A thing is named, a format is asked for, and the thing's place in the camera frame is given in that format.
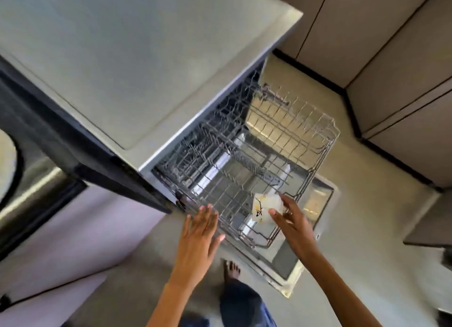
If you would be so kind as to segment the dark appliance with round window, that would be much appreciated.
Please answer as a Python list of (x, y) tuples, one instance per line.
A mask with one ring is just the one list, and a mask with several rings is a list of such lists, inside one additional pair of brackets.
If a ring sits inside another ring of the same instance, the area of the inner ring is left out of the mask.
[(0, 199), (0, 261), (86, 188), (86, 182), (170, 214), (167, 199), (0, 55), (0, 129), (17, 170)]

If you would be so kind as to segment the white printed cup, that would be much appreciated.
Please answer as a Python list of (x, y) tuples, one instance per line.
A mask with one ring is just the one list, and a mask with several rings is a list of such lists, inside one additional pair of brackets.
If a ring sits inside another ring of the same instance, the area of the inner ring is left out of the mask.
[(256, 223), (269, 224), (273, 222), (269, 210), (275, 210), (282, 213), (284, 204), (277, 193), (256, 193), (253, 197), (251, 208), (251, 220)]

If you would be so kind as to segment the person's right hand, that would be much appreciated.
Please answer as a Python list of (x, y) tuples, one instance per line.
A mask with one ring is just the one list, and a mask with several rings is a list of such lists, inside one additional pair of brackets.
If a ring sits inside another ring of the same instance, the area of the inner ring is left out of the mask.
[(291, 250), (302, 264), (310, 270), (320, 254), (312, 226), (292, 198), (282, 194), (280, 194), (280, 197), (286, 211), (281, 214), (285, 218), (285, 227), (279, 228)]

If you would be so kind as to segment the person's left forearm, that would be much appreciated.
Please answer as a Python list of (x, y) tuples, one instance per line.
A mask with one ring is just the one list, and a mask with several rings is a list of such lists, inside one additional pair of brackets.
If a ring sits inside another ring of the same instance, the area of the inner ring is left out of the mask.
[(145, 327), (178, 327), (195, 287), (168, 281)]

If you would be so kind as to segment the person's left hand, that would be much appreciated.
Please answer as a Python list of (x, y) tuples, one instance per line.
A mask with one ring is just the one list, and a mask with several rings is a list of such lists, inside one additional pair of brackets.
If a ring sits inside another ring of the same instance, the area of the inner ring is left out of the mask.
[(191, 217), (190, 230), (182, 234), (178, 243), (175, 264), (169, 281), (196, 287), (205, 277), (214, 257), (208, 257), (208, 248), (218, 229), (219, 214), (209, 206), (209, 224), (204, 233), (198, 233), (198, 212)]

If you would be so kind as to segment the steel dishwasher door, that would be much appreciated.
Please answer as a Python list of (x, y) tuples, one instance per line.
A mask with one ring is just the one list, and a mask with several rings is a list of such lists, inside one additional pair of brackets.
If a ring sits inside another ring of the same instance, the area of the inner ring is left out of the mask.
[[(311, 223), (316, 241), (327, 228), (330, 215), (339, 197), (340, 191), (337, 186), (318, 176), (314, 178), (308, 189), (298, 199), (297, 204)], [(224, 244), (257, 277), (268, 282), (284, 297), (290, 298), (305, 267), (292, 252), (285, 237), (278, 229), (275, 229), (276, 237), (268, 248), (258, 247), (258, 241), (262, 241), (263, 238), (257, 232), (263, 232), (266, 227), (274, 227), (274, 224), (258, 223), (254, 225), (251, 222), (245, 223), (244, 236), (251, 237), (256, 243), (255, 247), (249, 246), (244, 239), (237, 239), (229, 235)]]

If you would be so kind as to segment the beige cabinet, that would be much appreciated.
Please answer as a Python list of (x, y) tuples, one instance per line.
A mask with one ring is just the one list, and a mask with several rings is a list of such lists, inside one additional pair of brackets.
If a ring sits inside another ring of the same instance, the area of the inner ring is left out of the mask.
[(452, 187), (452, 0), (426, 0), (347, 95), (366, 143)]
[(278, 50), (345, 88), (425, 0), (282, 0), (303, 16)]

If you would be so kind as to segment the person's right forearm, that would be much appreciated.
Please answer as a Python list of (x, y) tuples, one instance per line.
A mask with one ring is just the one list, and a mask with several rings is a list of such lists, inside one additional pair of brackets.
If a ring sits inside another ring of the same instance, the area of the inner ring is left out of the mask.
[(382, 327), (318, 250), (308, 253), (302, 263), (326, 295), (342, 327)]

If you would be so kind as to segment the person's bare foot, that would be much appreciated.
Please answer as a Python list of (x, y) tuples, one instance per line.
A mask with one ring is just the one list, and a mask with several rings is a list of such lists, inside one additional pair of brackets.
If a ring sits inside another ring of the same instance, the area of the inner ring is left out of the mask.
[(223, 259), (223, 277), (225, 284), (239, 280), (240, 274), (241, 268), (235, 262)]

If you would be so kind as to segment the grey dishwasher body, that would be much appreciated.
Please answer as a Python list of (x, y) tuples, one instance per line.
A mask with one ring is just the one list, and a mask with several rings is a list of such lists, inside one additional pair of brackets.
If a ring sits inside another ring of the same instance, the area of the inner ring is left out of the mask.
[(168, 213), (145, 172), (302, 16), (281, 0), (0, 0), (0, 114), (66, 173)]

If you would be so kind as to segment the person's blue jeans leg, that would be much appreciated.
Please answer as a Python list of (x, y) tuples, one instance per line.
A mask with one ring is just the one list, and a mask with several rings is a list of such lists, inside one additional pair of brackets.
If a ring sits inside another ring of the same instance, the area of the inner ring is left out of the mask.
[(277, 327), (261, 296), (235, 278), (225, 282), (220, 313), (224, 327)]

